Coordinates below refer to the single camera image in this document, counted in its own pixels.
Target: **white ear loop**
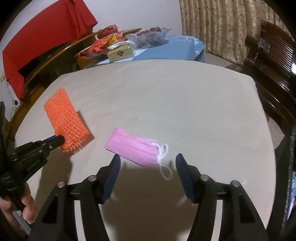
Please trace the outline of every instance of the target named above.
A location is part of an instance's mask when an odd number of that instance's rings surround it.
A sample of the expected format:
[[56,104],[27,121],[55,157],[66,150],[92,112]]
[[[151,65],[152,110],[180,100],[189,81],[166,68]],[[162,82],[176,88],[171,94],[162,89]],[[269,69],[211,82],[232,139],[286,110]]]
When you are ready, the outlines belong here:
[[[173,178],[173,171],[166,165],[161,163],[161,160],[166,156],[166,154],[168,153],[168,145],[167,144],[163,144],[162,146],[159,146],[157,143],[151,143],[153,146],[156,146],[158,149],[158,156],[157,156],[157,164],[159,165],[159,170],[160,170],[160,174],[163,176],[163,178],[167,181],[171,180]],[[170,177],[167,178],[163,171],[162,171],[162,167],[166,168],[169,170],[170,172]]]

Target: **plastic bag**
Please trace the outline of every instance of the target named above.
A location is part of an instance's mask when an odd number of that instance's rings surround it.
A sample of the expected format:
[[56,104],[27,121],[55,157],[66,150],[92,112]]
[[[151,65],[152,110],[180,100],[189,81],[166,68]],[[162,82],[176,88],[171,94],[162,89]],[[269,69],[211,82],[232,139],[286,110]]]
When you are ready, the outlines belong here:
[[288,214],[288,218],[291,214],[292,208],[293,208],[293,204],[295,201],[295,195],[296,195],[296,173],[292,172],[292,187],[291,187],[291,197],[290,197],[290,206],[289,206],[289,214]]
[[147,34],[137,35],[143,31],[134,34],[127,34],[125,37],[135,43],[137,49],[146,49],[160,46],[164,43],[165,37],[171,29],[161,28],[161,31],[149,32]]

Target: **pink face mask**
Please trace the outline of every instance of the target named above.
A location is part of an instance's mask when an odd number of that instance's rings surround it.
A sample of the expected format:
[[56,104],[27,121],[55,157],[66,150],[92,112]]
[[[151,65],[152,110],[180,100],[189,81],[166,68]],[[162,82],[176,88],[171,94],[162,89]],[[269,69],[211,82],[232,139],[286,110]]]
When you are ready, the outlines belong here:
[[[161,175],[166,180],[171,180],[173,177],[172,170],[161,163],[168,153],[167,144],[159,146],[157,140],[134,137],[122,129],[115,128],[105,148],[143,167],[158,165]],[[163,174],[162,167],[169,170],[169,178]]]

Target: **table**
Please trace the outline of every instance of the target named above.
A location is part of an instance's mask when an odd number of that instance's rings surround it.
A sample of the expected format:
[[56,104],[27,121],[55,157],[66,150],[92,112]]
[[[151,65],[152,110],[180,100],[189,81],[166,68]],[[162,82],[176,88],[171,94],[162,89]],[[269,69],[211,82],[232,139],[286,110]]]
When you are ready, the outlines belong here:
[[[52,151],[29,185],[40,207],[61,180],[81,182],[110,163],[104,145],[114,127],[167,143],[163,160],[174,170],[165,181],[158,169],[122,158],[111,198],[101,206],[110,240],[186,240],[197,205],[186,199],[176,173],[182,153],[217,182],[239,180],[267,226],[275,191],[275,157],[266,117],[251,77],[194,61],[147,60],[97,66],[60,76],[22,122],[17,145],[43,140],[54,130],[43,109],[60,87],[94,139],[75,155]],[[84,233],[75,203],[79,240]],[[217,240],[221,202],[212,240]]]

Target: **blue tablecloth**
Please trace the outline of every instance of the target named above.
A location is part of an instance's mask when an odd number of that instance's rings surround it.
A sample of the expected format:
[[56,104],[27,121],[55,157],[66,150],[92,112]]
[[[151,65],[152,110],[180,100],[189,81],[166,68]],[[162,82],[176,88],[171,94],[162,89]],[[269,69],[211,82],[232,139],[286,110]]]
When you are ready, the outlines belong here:
[[195,60],[205,62],[204,48],[205,43],[193,36],[171,36],[166,38],[168,43],[145,50],[143,53],[135,56],[135,60],[145,59],[173,59],[173,60]]

